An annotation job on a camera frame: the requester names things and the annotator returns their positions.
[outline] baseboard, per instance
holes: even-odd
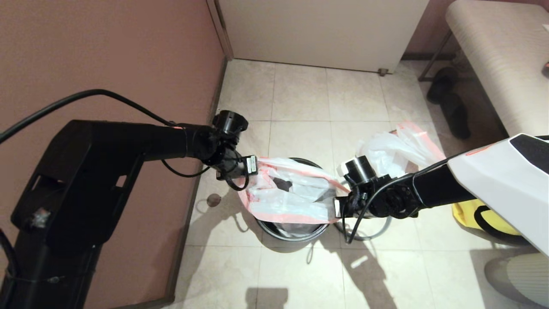
[[[223,78],[225,77],[225,70],[227,69],[227,58],[223,58],[221,64],[221,70],[219,73],[217,87],[214,93],[214,98],[211,103],[210,108],[210,123],[213,120],[216,112],[217,106],[219,105],[219,98],[221,96],[221,87],[223,86]],[[198,170],[202,169],[202,164],[198,165]],[[189,225],[191,224],[191,214],[193,213],[194,202],[197,197],[198,184],[200,183],[200,176],[193,179],[193,191],[191,198],[189,199],[188,211],[185,214],[185,224],[181,229],[179,239],[177,241],[176,251],[174,253],[172,266],[170,269],[170,275],[168,277],[168,282],[166,284],[166,295],[162,298],[151,300],[147,302],[141,302],[139,304],[127,305],[116,307],[113,309],[160,309],[166,305],[169,305],[175,301],[175,291],[177,285],[177,277],[179,275],[179,270],[181,266],[181,261],[183,259],[183,250],[185,249],[185,241],[187,240],[187,234],[189,232]]]
[[[404,53],[400,60],[431,60],[434,53]],[[452,60],[456,55],[454,53],[442,53],[436,60]]]

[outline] cushioned bench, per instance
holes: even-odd
[[[457,0],[446,21],[510,136],[549,134],[549,13],[539,5]]]

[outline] pink wall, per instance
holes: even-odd
[[[448,6],[455,0],[430,0],[427,8],[417,25],[406,52],[408,53],[433,53],[439,46],[444,35],[448,32],[445,14]],[[549,0],[499,0],[503,2],[530,3],[543,6],[549,10]],[[455,40],[448,42],[445,52],[454,52],[458,49]]]
[[[0,129],[77,91],[102,87],[178,122],[205,124],[223,54],[205,1],[1,1]],[[49,140],[70,119],[154,123],[121,103],[88,98],[38,121],[0,146],[0,226]],[[180,159],[190,173],[197,162]],[[165,293],[193,180],[159,162],[143,166],[111,240],[103,247],[86,308],[158,299]],[[0,268],[6,267],[3,255]]]

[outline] plastic bag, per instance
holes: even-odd
[[[376,133],[368,144],[360,141],[356,156],[366,156],[378,175],[400,177],[406,174],[408,162],[425,168],[446,157],[427,132],[412,122],[396,126],[396,134]]]
[[[257,159],[257,165],[258,174],[251,176],[248,187],[238,193],[254,217],[300,224],[338,220],[334,197],[349,191],[326,171],[288,158],[262,157]]]

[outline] yellow bag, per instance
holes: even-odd
[[[452,205],[452,213],[454,218],[465,227],[483,230],[506,242],[528,243],[514,227],[484,205],[481,200],[455,203]]]

